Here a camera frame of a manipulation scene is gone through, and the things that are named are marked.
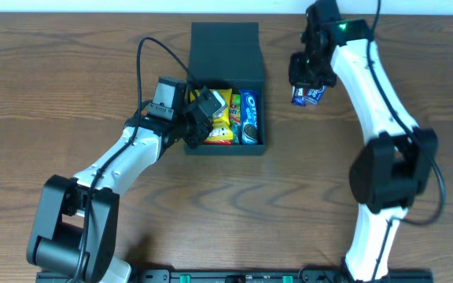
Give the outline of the small blue Eclipse pack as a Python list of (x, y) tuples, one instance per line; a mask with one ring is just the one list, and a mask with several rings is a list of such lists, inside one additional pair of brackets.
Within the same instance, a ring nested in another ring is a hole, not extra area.
[(309, 88), (304, 95), (304, 101), (310, 105), (318, 105), (323, 94), (326, 92), (327, 86), (321, 86), (318, 89)]

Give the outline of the yellow snack bag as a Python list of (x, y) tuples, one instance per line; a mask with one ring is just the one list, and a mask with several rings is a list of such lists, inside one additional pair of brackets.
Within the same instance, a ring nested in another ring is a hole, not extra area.
[(229, 108), (230, 108), (230, 99), (232, 95), (232, 89), (226, 90), (215, 90), (223, 96), (223, 99), (226, 102), (226, 110), (223, 112), (223, 115), (218, 119), (213, 119), (213, 130), (206, 139), (211, 140), (223, 140), (231, 139), (233, 140), (233, 133), (230, 129), (230, 117), (229, 117)]

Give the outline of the Cadbury Dairy Milk bar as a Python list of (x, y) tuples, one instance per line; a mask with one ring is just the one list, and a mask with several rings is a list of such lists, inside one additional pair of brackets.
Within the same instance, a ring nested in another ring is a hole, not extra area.
[(305, 107), (305, 89), (301, 87), (293, 87), (291, 103), (295, 106)]

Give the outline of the red snack bag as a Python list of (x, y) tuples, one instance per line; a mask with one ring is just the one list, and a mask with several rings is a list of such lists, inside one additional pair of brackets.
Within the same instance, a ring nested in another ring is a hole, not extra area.
[(204, 145), (232, 145), (232, 140), (230, 139), (223, 139), (223, 140), (211, 140), (206, 139), (204, 141)]

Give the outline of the Haribo worms gummy bag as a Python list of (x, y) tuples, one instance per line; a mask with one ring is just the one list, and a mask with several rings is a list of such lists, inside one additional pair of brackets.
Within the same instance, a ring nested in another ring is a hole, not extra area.
[(233, 133), (233, 145), (241, 143), (241, 96), (239, 94), (232, 94), (230, 99), (230, 129)]

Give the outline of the blue Oreo cookie pack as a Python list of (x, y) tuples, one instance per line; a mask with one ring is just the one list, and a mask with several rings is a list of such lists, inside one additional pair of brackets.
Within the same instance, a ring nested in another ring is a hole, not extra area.
[(240, 90), (241, 95), (241, 143), (258, 144), (257, 97), (254, 90)]

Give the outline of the dark green box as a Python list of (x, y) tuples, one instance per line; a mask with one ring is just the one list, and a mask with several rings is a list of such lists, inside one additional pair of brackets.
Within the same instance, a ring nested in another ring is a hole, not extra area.
[(260, 49), (259, 24), (193, 22), (188, 69), (199, 86), (210, 89), (258, 92), (256, 145), (184, 146), (187, 155), (261, 156), (267, 147), (265, 120), (265, 71)]

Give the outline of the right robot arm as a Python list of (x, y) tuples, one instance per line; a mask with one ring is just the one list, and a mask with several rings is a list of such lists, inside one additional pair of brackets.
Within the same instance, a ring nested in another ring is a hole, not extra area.
[(396, 231), (436, 168), (436, 133), (422, 129), (404, 108), (381, 64), (365, 20), (307, 20), (305, 49), (290, 58), (293, 103), (341, 82), (355, 109), (364, 146), (353, 162), (349, 185), (359, 204), (344, 275), (379, 282), (389, 275)]

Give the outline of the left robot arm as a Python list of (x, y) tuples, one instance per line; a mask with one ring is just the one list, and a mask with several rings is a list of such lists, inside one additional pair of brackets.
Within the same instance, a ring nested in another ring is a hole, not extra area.
[(202, 145), (227, 105), (216, 90), (161, 76), (106, 153), (71, 178), (45, 182), (27, 261), (65, 282), (129, 282), (131, 265), (114, 255), (120, 198), (178, 140)]

